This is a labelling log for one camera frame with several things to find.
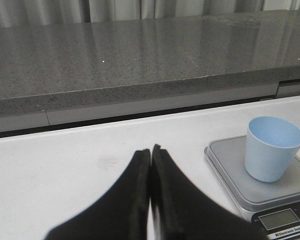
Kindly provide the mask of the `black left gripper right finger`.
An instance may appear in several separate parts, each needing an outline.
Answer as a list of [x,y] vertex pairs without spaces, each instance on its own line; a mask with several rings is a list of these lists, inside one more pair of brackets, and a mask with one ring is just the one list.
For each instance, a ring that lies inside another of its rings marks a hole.
[[151,207],[157,240],[265,240],[260,227],[200,191],[156,144],[151,160]]

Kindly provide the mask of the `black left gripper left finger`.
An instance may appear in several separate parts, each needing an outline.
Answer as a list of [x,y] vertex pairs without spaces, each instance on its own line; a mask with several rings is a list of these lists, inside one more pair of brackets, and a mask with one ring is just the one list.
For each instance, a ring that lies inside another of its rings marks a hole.
[[48,232],[47,240],[145,240],[150,150],[137,150],[109,190],[90,207]]

